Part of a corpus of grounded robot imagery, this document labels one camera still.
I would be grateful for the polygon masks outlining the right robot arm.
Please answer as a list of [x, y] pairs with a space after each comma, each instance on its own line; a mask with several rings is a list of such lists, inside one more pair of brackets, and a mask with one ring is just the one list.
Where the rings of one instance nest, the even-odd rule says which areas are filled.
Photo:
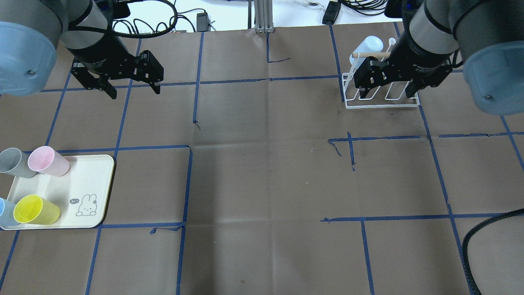
[[362, 98], [393, 82], [412, 96], [439, 86], [460, 52], [464, 79], [477, 108], [505, 116], [524, 109], [524, 3], [522, 0], [389, 0], [389, 18], [404, 33], [384, 61], [365, 58], [354, 75]]

